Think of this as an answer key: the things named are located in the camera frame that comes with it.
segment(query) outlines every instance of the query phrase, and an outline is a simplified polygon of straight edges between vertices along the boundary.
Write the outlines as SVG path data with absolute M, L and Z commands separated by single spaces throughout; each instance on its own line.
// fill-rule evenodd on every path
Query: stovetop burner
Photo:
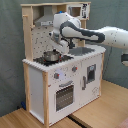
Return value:
M 33 61 L 48 67 L 48 66 L 52 66 L 52 65 L 57 64 L 57 63 L 65 62 L 65 61 L 70 60 L 70 59 L 73 59 L 73 57 L 64 55 L 62 58 L 60 58 L 57 61 L 46 61 L 43 57 L 36 58 Z

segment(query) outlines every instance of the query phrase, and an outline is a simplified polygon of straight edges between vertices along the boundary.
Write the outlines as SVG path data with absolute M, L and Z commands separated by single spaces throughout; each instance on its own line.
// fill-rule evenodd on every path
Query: oven handle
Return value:
M 82 87 L 82 90 L 85 90 L 86 88 L 86 77 L 85 76 L 83 76 L 83 80 L 84 80 L 84 87 Z
M 59 85 L 59 87 L 66 87 L 66 86 L 70 85 L 72 82 L 73 81 L 71 80 L 71 81 L 67 82 L 66 84 Z

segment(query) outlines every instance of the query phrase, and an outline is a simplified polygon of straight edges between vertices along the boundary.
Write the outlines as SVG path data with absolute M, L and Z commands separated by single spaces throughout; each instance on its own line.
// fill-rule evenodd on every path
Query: wooden toy stove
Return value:
M 58 11 L 72 12 L 86 28 L 90 2 L 22 5 L 26 107 L 47 128 L 101 95 L 105 49 L 74 39 L 76 47 L 61 56 L 49 44 Z

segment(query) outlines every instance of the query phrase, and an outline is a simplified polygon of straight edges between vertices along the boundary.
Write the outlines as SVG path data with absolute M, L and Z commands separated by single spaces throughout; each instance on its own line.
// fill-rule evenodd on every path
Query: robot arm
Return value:
M 52 40 L 57 45 L 53 45 L 55 48 L 59 46 L 59 50 L 67 53 L 69 47 L 66 41 L 61 40 L 62 38 L 82 39 L 123 49 L 121 61 L 128 66 L 128 31 L 116 27 L 104 27 L 99 30 L 83 29 L 80 20 L 66 12 L 61 12 L 54 15 Z

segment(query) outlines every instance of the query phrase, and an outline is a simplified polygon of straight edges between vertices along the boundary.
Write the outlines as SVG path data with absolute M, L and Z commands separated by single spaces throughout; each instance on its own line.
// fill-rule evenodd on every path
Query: wooden table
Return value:
M 0 118 L 0 128 L 44 128 L 36 118 L 23 109 L 16 110 Z M 50 128 L 81 128 L 69 118 L 52 125 Z
M 128 89 L 102 81 L 102 95 L 71 117 L 90 128 L 115 128 L 128 118 Z

